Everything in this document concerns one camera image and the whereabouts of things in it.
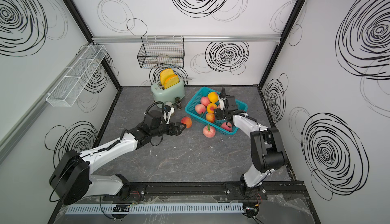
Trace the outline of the orange yellow peach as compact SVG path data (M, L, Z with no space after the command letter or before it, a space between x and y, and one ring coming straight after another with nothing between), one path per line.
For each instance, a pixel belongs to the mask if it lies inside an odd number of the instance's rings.
M207 113L205 118L210 123L214 123L215 122L215 114L214 113Z

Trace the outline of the orange red wrinkled peach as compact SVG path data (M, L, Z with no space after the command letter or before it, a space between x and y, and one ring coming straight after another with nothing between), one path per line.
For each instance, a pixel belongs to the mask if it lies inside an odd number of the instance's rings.
M185 124L187 129L191 128L193 125L192 119L188 116L183 117L181 123Z

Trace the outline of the yellow peach red spot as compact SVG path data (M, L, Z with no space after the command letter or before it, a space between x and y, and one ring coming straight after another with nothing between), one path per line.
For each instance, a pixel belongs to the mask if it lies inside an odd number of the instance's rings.
M217 101L219 101L219 95L217 92L211 92L207 95L210 103L216 103Z

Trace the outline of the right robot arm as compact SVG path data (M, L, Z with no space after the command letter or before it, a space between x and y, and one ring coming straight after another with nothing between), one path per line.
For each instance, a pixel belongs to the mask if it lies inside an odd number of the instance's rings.
M285 165L287 156L280 132L258 123L244 110L238 108L234 96L222 89L218 95L219 108L214 110L217 119L224 119L227 126L242 130L250 138L252 165L241 176L241 188L255 188L276 170Z

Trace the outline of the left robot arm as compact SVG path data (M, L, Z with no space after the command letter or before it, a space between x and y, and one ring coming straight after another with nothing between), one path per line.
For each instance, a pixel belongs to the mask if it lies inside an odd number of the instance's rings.
M72 205L89 196L119 196L129 189L128 181L120 174L95 175L94 172L121 155L151 143L154 137L179 136L186 124L171 122L172 112L146 112L144 120L134 128L124 129L121 135L101 146L80 153L71 150L62 157L49 183L64 205Z

